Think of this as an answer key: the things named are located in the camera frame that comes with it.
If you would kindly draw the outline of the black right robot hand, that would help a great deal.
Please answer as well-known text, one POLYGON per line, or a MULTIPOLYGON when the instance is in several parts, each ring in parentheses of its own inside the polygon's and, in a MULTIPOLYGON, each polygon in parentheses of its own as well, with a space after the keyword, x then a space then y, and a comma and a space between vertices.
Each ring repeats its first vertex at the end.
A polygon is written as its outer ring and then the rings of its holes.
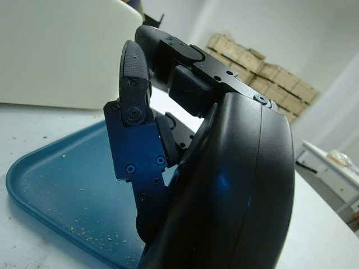
POLYGON ((104 106, 131 183, 140 268, 274 268, 294 200, 287 118, 235 70, 152 26, 124 44, 104 106))

